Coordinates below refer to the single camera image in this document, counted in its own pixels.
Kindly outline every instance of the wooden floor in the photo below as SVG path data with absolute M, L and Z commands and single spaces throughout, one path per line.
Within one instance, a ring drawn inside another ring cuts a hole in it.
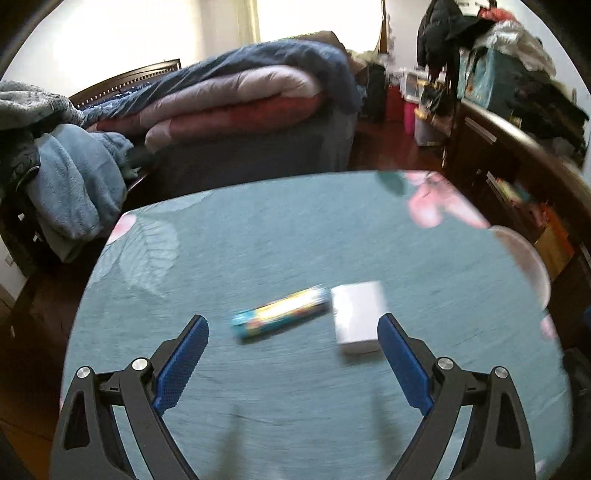
M 418 147 L 403 124 L 359 121 L 349 169 L 441 171 L 440 150 Z
M 349 168 L 441 170 L 441 159 L 437 151 L 418 148 L 414 138 L 404 134 L 402 124 L 360 121 Z M 91 252 L 96 258 L 99 253 L 100 249 Z M 86 283 L 84 278 L 89 274 L 68 273 L 65 288 L 53 286 L 51 278 L 41 279 L 36 289 L 44 294 L 36 296 L 31 311 L 19 313 L 21 328 L 16 337 L 11 338 L 6 332 L 0 336 L 0 428 L 38 480 L 48 478 L 51 442 L 59 414 L 60 363 Z M 37 316 L 34 310 L 40 309 L 46 314 Z M 43 325 L 37 317 L 52 325 Z

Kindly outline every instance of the pink bin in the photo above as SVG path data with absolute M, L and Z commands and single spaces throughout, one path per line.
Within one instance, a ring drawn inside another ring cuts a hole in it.
M 414 136 L 414 111 L 416 108 L 416 103 L 404 101 L 404 133 L 407 135 Z

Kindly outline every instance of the pink flower pattern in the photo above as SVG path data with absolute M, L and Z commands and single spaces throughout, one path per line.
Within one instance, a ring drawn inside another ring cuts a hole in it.
M 107 245 L 112 244 L 115 240 L 124 236 L 131 230 L 131 227 L 135 224 L 136 217 L 133 213 L 124 213 L 107 240 Z
M 409 171 L 405 178 L 418 187 L 408 201 L 413 221 L 421 228 L 433 228 L 443 221 L 447 212 L 474 227 L 489 228 L 490 224 L 456 188 L 437 172 Z
M 550 315 L 547 315 L 544 317 L 544 320 L 541 321 L 540 330 L 542 330 L 542 335 L 547 340 L 556 340 L 558 338 L 554 321 Z

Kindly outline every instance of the metal screw head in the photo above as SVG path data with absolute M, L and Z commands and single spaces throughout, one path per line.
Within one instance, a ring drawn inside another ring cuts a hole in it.
M 443 370 L 451 370 L 453 368 L 453 360 L 450 358 L 440 358 L 437 361 L 437 364 L 439 365 L 439 368 Z
M 78 376 L 78 378 L 86 378 L 86 377 L 88 377 L 88 375 L 90 375 L 90 368 L 81 367 L 76 372 L 76 375 Z
M 504 367 L 496 367 L 495 375 L 499 378 L 507 378 L 509 376 L 509 372 Z
M 131 367 L 134 370 L 138 370 L 138 371 L 142 371 L 147 366 L 148 366 L 148 361 L 145 358 L 137 358 L 134 360 L 134 363 L 131 364 Z

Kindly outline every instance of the blue blanket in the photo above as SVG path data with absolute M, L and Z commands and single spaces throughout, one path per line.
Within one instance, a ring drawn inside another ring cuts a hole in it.
M 117 133 L 88 133 L 59 125 L 35 140 L 41 168 L 27 185 L 37 219 L 51 249 L 72 261 L 86 242 L 108 234 L 121 214 L 133 174 L 127 154 L 133 145 Z
M 344 113 L 357 113 L 362 99 L 343 52 L 331 45 L 303 40 L 257 43 L 169 73 L 124 98 L 114 99 L 84 111 L 84 128 L 106 118 L 141 112 L 151 103 L 191 85 L 214 77 L 269 65 L 289 65 L 315 75 L 327 96 Z

